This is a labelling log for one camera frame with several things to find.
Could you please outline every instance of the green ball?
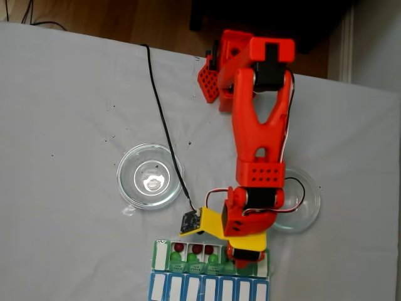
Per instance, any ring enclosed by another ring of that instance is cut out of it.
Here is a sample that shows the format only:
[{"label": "green ball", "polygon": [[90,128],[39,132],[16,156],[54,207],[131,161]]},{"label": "green ball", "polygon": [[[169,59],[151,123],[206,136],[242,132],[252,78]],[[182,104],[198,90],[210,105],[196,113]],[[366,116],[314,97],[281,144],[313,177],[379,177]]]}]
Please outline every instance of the green ball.
[{"label": "green ball", "polygon": [[170,261],[181,261],[181,255],[178,252],[173,252],[170,255]]},{"label": "green ball", "polygon": [[187,262],[197,262],[199,259],[196,257],[195,254],[189,253],[187,257]]},{"label": "green ball", "polygon": [[207,259],[209,263],[217,263],[219,262],[219,257],[216,254],[210,254],[209,259]]}]

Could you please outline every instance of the white tablecloth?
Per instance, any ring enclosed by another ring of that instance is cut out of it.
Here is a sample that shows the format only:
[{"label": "white tablecloth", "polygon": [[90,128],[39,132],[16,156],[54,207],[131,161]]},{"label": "white tablecloth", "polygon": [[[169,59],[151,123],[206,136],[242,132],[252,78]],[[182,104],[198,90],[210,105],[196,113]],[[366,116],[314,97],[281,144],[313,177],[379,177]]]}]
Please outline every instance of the white tablecloth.
[{"label": "white tablecloth", "polygon": [[[152,50],[152,62],[201,206],[209,189],[235,185],[231,116],[202,97],[204,59]],[[267,103],[258,96],[259,112]],[[269,231],[271,300],[394,300],[398,96],[296,76],[290,122],[287,165],[315,179],[322,203],[303,234]],[[0,24],[1,300],[147,299],[152,244],[177,237],[189,205],[181,194],[159,211],[124,211],[117,166],[144,142],[167,144],[145,48]]]}]

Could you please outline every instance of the clear glass dish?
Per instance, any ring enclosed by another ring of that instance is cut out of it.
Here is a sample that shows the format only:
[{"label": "clear glass dish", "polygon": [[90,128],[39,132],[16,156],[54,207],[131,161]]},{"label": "clear glass dish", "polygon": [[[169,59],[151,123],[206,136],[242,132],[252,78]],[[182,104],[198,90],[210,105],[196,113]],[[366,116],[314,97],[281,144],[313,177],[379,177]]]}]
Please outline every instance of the clear glass dish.
[{"label": "clear glass dish", "polygon": [[[294,212],[277,214],[273,228],[287,233],[297,233],[307,229],[316,219],[320,210],[320,191],[307,173],[286,169],[286,178],[294,177],[305,187],[305,199]],[[303,196],[302,186],[294,179],[286,179],[284,184],[284,205],[280,209],[290,209],[297,205]]]},{"label": "clear glass dish", "polygon": [[[184,178],[184,168],[177,156],[175,160]],[[157,144],[141,144],[128,151],[118,165],[117,181],[124,200],[140,209],[161,208],[182,188],[170,151]]]}]

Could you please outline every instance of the yellow plastic part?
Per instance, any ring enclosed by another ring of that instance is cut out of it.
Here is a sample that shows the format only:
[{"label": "yellow plastic part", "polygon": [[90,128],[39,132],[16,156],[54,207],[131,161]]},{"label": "yellow plastic part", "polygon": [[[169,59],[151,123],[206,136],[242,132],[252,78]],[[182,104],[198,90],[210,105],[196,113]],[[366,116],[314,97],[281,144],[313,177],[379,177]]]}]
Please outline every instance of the yellow plastic part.
[{"label": "yellow plastic part", "polygon": [[202,207],[199,228],[180,234],[180,236],[187,236],[200,231],[205,231],[221,240],[228,240],[230,245],[235,249],[258,252],[266,249],[266,231],[246,236],[224,236],[221,215],[206,207]]}]

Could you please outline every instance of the red ball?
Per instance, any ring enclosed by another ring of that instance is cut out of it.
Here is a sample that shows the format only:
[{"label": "red ball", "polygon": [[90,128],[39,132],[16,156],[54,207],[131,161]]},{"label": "red ball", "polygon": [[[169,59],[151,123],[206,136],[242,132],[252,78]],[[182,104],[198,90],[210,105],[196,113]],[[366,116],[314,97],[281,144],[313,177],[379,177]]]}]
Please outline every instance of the red ball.
[{"label": "red ball", "polygon": [[184,244],[183,243],[175,243],[174,244],[174,251],[180,253],[184,250]]},{"label": "red ball", "polygon": [[192,252],[194,254],[201,254],[202,253],[202,249],[203,249],[202,245],[193,245],[192,246]]},{"label": "red ball", "polygon": [[209,245],[205,246],[205,254],[206,255],[213,254],[213,251],[214,251],[213,246],[209,246]]}]

